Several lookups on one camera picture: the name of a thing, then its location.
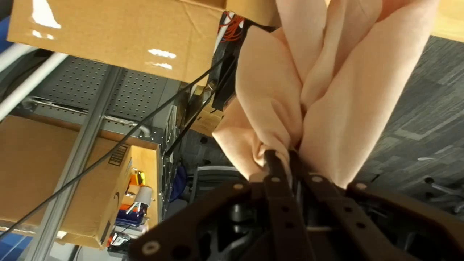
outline towel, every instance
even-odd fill
[[[379,139],[432,30],[438,0],[277,0],[282,27],[251,27],[236,97],[213,132],[242,175],[289,150],[345,188]]]

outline cardboard box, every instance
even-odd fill
[[[0,220],[16,222],[55,190],[77,132],[29,119],[8,116],[0,124]],[[89,165],[116,142],[97,138]],[[124,157],[108,159],[86,175],[76,188],[59,230],[62,242],[94,248],[106,244],[116,219],[131,171],[131,148]],[[45,208],[27,220],[36,228]]]
[[[223,10],[279,21],[274,0],[15,0],[8,40],[192,82],[211,67]]]

